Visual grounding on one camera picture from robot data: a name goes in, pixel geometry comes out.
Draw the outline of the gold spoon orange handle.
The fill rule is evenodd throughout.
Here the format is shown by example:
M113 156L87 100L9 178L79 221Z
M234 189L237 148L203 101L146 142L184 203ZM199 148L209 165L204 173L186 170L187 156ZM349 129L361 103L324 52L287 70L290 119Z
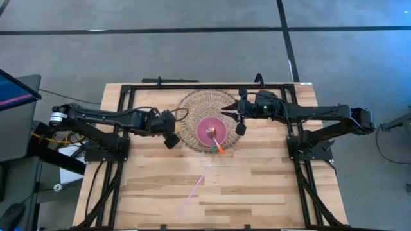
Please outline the gold spoon orange handle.
M216 130L215 130L215 127L211 127L210 130L211 130L211 134L212 134L212 136L213 136L213 140L215 141L219 152L220 152L221 154L225 154L225 150L222 148L222 146L220 145L220 143L216 140Z

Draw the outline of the black computer mouse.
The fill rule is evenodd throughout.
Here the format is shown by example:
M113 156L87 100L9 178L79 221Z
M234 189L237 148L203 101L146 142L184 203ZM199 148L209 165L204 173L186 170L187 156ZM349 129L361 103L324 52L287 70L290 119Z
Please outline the black computer mouse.
M14 203L0 217L0 231L16 231L17 225L24 214L25 206Z

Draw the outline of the black table frame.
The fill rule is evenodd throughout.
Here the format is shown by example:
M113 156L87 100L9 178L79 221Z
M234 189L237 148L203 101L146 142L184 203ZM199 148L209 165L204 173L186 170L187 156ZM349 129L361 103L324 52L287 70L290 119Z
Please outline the black table frame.
M101 109L117 111L153 105L173 110L195 87L220 88L238 98L238 88L257 92L257 83L194 83L180 84L184 89L144 89L155 84L136 84L132 106L131 92L122 92L122 84L106 84ZM162 137L131 136L130 153L124 163L117 191L115 229L169 230L305 228L295 167L288 158L285 125L271 120L246 120L245 136L224 155L194 152L180 142L169 150ZM199 183L184 210L181 206L205 168L210 169ZM311 161L317 193L340 222L347 217L335 171L317 159Z

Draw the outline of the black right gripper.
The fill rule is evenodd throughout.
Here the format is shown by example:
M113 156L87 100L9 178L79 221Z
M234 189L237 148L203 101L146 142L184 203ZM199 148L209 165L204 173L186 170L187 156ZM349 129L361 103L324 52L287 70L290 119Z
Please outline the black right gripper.
M248 95L254 95L254 99L256 99L257 93L247 92L246 89L240 88L238 91L238 95L240 96L239 101L235 101L233 104L221 108L221 110L223 111L235 110L238 111L238 113L221 112L221 114L230 117L241 124L244 123L245 119L257 119L258 117L256 113L256 103L252 103L247 99Z

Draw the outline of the silver fork green handle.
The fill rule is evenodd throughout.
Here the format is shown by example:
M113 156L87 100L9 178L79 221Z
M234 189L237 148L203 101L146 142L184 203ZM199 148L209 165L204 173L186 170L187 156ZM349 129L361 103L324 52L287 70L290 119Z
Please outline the silver fork green handle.
M214 153L216 151L216 146L214 142L213 130L211 129L211 127L206 128L206 133L211 140L211 152Z

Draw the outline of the pink translucent straw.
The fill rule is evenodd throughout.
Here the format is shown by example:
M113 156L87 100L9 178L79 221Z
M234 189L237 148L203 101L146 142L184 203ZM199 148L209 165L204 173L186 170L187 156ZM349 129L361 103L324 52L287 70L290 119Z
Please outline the pink translucent straw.
M196 193L198 186L200 185L200 183L202 182L202 180L205 178L205 175L207 174L207 172L210 170L211 165L207 165L204 172L202 173L202 175L200 176L200 178L197 180L196 184L193 186L191 192L188 194L188 196L186 197L186 199L184 200L184 203L181 205L179 211L177 212L177 215L175 216L177 219L179 219L181 217L181 215L183 215L184 210L186 209L186 207L189 204L190 199L193 197L193 195Z

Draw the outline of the round woven placemat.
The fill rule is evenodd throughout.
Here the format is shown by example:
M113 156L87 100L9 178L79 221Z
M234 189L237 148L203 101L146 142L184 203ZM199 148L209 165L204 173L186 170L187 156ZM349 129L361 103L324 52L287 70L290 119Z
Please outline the round woven placemat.
M235 98L221 90L202 89L196 90L185 96L179 103L180 110L175 113L180 123L179 139L189 149L205 154L212 154L211 147L203 145L197 138L197 124L206 117L217 117L227 126L227 137L221 145L223 149L234 146L240 136L236 134L237 122L222 115L221 108L231 105Z

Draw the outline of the pink round plate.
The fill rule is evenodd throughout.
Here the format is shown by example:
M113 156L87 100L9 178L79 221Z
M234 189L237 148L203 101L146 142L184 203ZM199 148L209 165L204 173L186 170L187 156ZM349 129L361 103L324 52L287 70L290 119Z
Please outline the pink round plate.
M220 145L222 145L227 137L227 126L225 123L217 117L206 117L197 124L198 140L203 145L211 147L211 140L206 133L207 127L215 127L216 140L220 143Z

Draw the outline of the monitor with blue screen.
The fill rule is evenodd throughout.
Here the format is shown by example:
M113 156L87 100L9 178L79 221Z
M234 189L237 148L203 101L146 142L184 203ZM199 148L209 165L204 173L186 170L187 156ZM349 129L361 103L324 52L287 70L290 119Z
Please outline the monitor with blue screen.
M42 96L32 88L0 69L0 111L33 103Z

